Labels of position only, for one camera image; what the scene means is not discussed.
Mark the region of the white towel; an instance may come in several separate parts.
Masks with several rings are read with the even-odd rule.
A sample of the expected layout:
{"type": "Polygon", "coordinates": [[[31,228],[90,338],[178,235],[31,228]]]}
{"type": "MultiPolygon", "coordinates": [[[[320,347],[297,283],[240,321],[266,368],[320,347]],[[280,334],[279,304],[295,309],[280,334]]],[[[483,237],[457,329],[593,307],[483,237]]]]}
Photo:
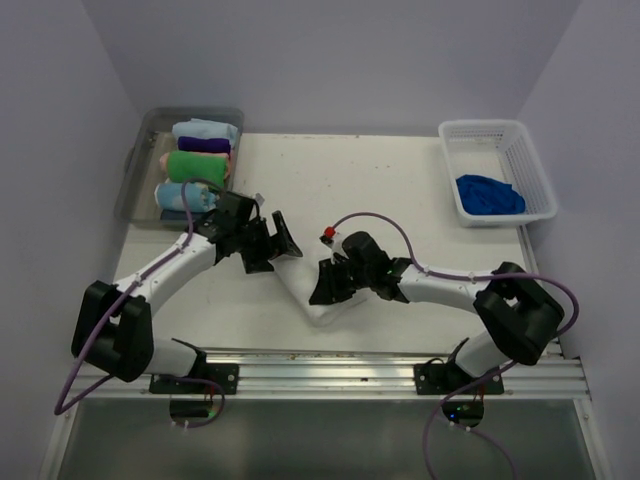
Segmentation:
{"type": "Polygon", "coordinates": [[[364,304],[369,296],[358,291],[346,299],[335,301],[325,291],[322,283],[320,262],[328,258],[330,250],[319,239],[305,236],[297,241],[301,257],[282,255],[271,263],[275,273],[297,302],[305,318],[315,327],[326,327],[339,316],[364,304]]]}

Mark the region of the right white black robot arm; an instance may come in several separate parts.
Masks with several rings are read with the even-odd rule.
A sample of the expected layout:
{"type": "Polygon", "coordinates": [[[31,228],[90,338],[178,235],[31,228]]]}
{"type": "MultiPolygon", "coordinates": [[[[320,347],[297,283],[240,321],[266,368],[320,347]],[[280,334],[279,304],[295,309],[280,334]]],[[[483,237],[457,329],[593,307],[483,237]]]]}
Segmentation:
{"type": "Polygon", "coordinates": [[[425,380],[440,393],[468,392],[508,362],[536,364],[564,317],[561,305],[512,262],[476,280],[419,269],[410,258],[391,258],[364,231],[340,238],[327,228],[320,241],[331,255],[319,263],[312,305],[346,302],[368,289],[386,301],[432,303],[480,318],[483,333],[462,340],[445,362],[424,367],[425,380]]]}

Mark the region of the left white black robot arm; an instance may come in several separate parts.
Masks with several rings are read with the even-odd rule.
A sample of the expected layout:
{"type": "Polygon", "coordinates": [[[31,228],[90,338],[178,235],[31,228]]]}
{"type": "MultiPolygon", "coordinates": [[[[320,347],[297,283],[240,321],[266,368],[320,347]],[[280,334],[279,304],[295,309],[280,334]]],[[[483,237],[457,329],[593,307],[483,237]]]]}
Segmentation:
{"type": "Polygon", "coordinates": [[[144,374],[170,376],[185,392],[208,379],[205,353],[194,345],[153,333],[152,320],[182,287],[223,259],[237,254],[246,273],[272,272],[277,259],[301,250],[281,212],[276,231],[254,214],[256,201],[228,192],[197,219],[174,245],[140,271],[113,284],[96,281],[85,291],[71,352],[107,374],[131,382],[144,374]]]}

